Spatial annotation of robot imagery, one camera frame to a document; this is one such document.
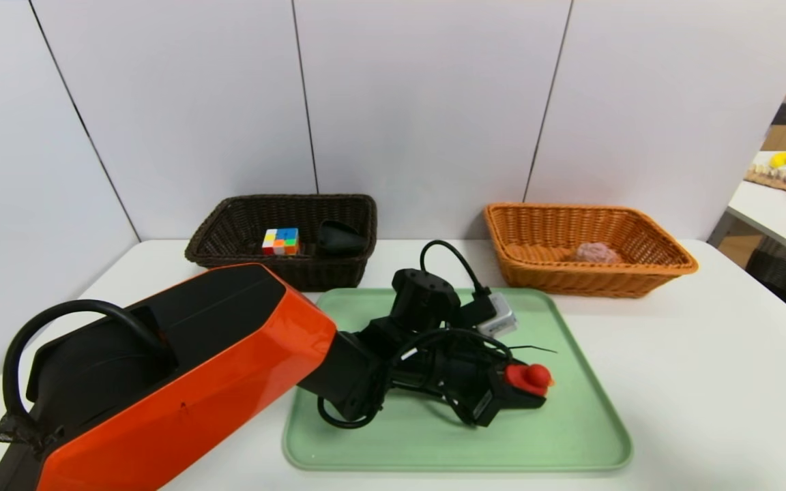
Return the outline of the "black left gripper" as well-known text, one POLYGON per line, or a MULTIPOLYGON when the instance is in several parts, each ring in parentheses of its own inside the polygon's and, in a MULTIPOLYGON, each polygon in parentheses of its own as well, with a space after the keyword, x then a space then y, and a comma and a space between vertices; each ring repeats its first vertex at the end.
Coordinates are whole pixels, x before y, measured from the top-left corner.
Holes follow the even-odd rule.
POLYGON ((546 403, 538 395, 502 385, 505 357, 450 358, 445 363, 445 401, 466 426, 487 427, 500 409, 539 409, 546 403))

